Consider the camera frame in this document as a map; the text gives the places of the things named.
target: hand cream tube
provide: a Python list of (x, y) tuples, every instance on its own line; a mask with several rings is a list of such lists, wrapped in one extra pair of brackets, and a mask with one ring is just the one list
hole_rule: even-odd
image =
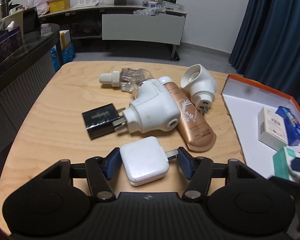
[(158, 80), (167, 88), (180, 109), (181, 118), (177, 128), (189, 149), (194, 152), (210, 150), (217, 136), (199, 110), (171, 78), (161, 77)]

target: white power adapter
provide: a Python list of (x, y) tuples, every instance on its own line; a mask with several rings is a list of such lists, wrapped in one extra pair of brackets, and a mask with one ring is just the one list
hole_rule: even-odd
[(181, 88), (189, 92), (192, 103), (204, 115), (215, 99), (217, 83), (208, 70), (196, 64), (183, 75)]
[(140, 186), (164, 177), (169, 170), (169, 160), (178, 151), (165, 153), (157, 138), (151, 136), (122, 145), (120, 154), (130, 184)]
[(157, 79), (145, 81), (138, 89), (136, 99), (122, 114), (122, 118), (113, 122), (116, 132), (125, 128), (130, 133), (170, 131), (177, 126), (181, 117), (177, 103)]

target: gray floor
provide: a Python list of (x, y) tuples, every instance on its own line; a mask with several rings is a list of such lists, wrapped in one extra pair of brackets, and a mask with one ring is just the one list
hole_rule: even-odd
[(74, 61), (114, 60), (162, 63), (180, 66), (201, 64), (208, 70), (237, 74), (228, 57), (180, 46), (180, 61), (170, 59), (171, 52), (165, 44), (140, 41), (76, 41)]

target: tissue box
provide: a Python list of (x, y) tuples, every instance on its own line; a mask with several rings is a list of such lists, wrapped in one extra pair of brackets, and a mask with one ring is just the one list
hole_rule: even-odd
[(0, 63), (22, 46), (20, 27), (15, 27), (11, 32), (0, 32)]
[(279, 151), (288, 145), (286, 129), (281, 116), (263, 107), (258, 114), (258, 140)]
[(276, 114), (280, 115), (284, 120), (287, 131), (288, 145), (297, 146), (300, 144), (300, 123), (295, 118), (289, 108), (279, 106)]
[(276, 177), (300, 183), (300, 172), (291, 169), (291, 162), (300, 158), (300, 154), (283, 147), (273, 156), (274, 174)]

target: blue box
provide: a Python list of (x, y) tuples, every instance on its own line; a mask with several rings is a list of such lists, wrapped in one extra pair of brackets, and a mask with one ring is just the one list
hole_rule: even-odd
[(284, 125), (286, 127), (288, 136), (288, 145), (297, 146), (300, 144), (300, 123), (295, 118), (293, 113), (289, 108), (279, 106), (278, 110), (275, 112), (280, 115), (284, 120)]

